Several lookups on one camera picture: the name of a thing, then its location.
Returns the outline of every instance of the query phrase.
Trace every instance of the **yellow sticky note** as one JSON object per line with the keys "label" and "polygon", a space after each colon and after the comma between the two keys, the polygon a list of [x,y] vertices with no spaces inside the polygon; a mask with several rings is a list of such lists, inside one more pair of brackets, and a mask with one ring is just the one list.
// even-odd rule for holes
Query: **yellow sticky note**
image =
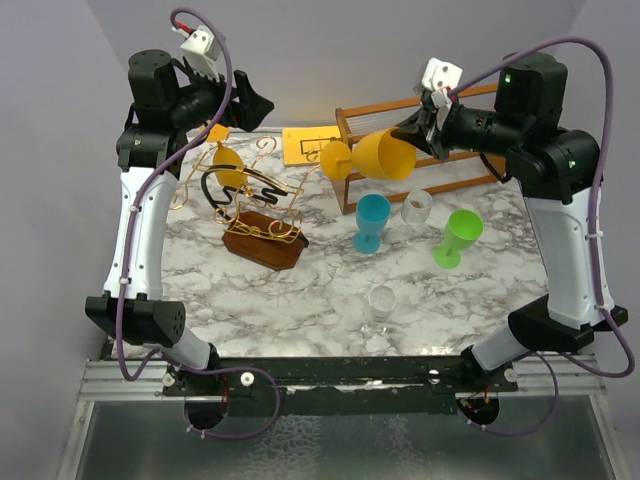
{"label": "yellow sticky note", "polygon": [[223,127],[218,123],[209,132],[209,136],[207,137],[207,142],[209,143],[224,142],[229,137],[229,131],[230,131],[229,127]]}
{"label": "yellow sticky note", "polygon": [[320,162],[320,151],[330,142],[340,140],[337,126],[285,128],[282,130],[284,165],[314,165]]}

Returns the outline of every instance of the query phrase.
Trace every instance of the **wooden stand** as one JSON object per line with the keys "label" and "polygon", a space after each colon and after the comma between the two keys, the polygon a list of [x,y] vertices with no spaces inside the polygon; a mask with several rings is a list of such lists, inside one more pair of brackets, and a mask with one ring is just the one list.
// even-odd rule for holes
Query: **wooden stand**
{"label": "wooden stand", "polygon": [[[479,95],[487,95],[491,93],[495,93],[498,86],[497,84],[493,85],[483,85],[480,87],[472,87],[464,92],[461,92],[459,97],[474,97]],[[349,146],[350,149],[353,149],[353,146],[362,140],[363,137],[368,135],[369,133],[373,133],[377,130],[382,130],[386,128],[391,128],[398,121],[403,120],[408,117],[411,113],[415,111],[415,109],[420,105],[420,97],[407,98],[404,100],[397,100],[395,102],[385,102],[378,103],[376,105],[367,105],[364,107],[356,107],[356,108],[337,108],[336,109],[336,122],[338,124],[338,129],[340,130],[341,140]],[[399,111],[399,117],[394,118],[389,112]],[[380,119],[378,121],[375,120],[376,115],[384,114],[379,116]],[[369,121],[363,120],[363,117],[371,116]],[[428,167],[432,165],[440,165],[441,163],[446,162],[455,162],[457,160],[464,160],[468,158],[477,157],[477,153],[473,152],[460,152],[453,153],[449,156],[445,162],[441,162],[433,157],[427,156],[422,152],[416,152],[418,160],[416,161],[415,168]],[[500,175],[504,175],[505,171],[505,160],[502,157],[497,157],[494,155],[487,155],[487,159],[489,163],[496,169]],[[345,180],[336,181],[333,180],[333,190],[338,199],[338,204],[340,205],[340,210],[343,214],[355,212],[356,210],[356,202],[349,202],[349,185],[353,181],[361,180],[365,177],[360,175],[357,172],[353,172],[347,176]],[[462,180],[458,182],[452,182],[445,185],[436,185],[429,188],[425,188],[425,190],[429,193],[436,194],[442,192],[448,192],[450,190],[456,190],[458,188],[467,188],[475,185],[480,185],[483,183],[495,182],[496,177],[493,176],[490,172],[487,172],[487,175],[483,175],[476,178],[470,178],[467,180]],[[405,198],[407,198],[409,192],[401,192],[392,195],[388,195],[387,199],[390,202],[401,202]]]}
{"label": "wooden stand", "polygon": [[[240,220],[247,225],[267,231],[274,219],[258,212],[243,212],[240,214]],[[230,233],[234,228],[235,226],[231,225],[222,235],[222,242],[227,250],[273,270],[293,268],[302,250],[308,244],[302,232],[292,243],[285,243]],[[282,228],[275,229],[275,233],[287,232],[290,228],[291,226],[285,223]]]}

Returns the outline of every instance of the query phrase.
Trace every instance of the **wooden rack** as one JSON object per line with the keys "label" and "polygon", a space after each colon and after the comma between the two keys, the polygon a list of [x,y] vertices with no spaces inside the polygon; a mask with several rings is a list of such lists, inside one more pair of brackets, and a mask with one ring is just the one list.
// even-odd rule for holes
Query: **wooden rack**
{"label": "wooden rack", "polygon": [[[498,85],[483,85],[479,87],[472,87],[464,90],[459,94],[460,98],[464,97],[476,97],[480,95],[488,95],[496,92]],[[375,105],[366,105],[363,107],[355,108],[337,108],[336,109],[336,122],[338,129],[340,130],[341,140],[353,149],[353,146],[358,143],[366,135],[373,133],[374,131],[391,128],[399,121],[408,117],[415,109],[420,105],[420,97],[407,98],[404,100],[397,100],[394,102],[378,103]],[[429,167],[432,165],[440,165],[447,162],[455,162],[458,160],[464,160],[468,158],[477,157],[477,153],[473,152],[459,152],[453,153],[444,162],[437,160],[434,157],[428,156],[423,152],[416,151],[417,161],[415,168]],[[501,157],[494,155],[487,155],[489,163],[500,174],[504,175],[505,161]],[[343,214],[355,212],[356,202],[349,202],[349,185],[351,182],[362,180],[363,177],[357,172],[352,172],[347,176],[345,180],[334,180],[333,190],[335,191],[340,205],[340,210]],[[458,188],[467,188],[483,183],[495,182],[496,177],[488,172],[487,175],[483,175],[476,178],[470,178],[467,180],[456,181],[445,185],[436,185],[425,188],[425,190],[432,195],[436,193],[448,192],[456,190]],[[395,193],[387,195],[390,202],[403,201],[409,192]]]}

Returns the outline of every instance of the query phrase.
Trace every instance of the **white bracket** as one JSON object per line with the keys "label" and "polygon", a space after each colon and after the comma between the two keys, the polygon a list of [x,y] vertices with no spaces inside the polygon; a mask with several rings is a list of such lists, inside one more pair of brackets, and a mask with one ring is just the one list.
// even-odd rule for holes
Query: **white bracket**
{"label": "white bracket", "polygon": [[220,80],[216,60],[220,56],[221,48],[211,30],[200,25],[180,45],[180,50],[197,74],[216,82]]}
{"label": "white bracket", "polygon": [[413,87],[416,95],[422,95],[425,91],[435,92],[443,88],[454,89],[460,83],[462,69],[453,63],[443,62],[437,58],[431,58],[422,70]]}

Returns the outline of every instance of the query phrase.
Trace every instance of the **black metal bar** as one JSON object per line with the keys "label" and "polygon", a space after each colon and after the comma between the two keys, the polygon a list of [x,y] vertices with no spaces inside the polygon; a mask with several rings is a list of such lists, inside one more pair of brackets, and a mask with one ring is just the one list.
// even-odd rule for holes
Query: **black metal bar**
{"label": "black metal bar", "polygon": [[[280,388],[282,415],[453,414],[456,392],[516,391],[504,370],[478,378],[459,356],[222,358],[222,368],[252,366],[272,375]],[[269,416],[275,406],[271,385],[259,375],[245,387],[227,376],[229,415]],[[216,378],[178,372],[165,396],[222,395]]]}

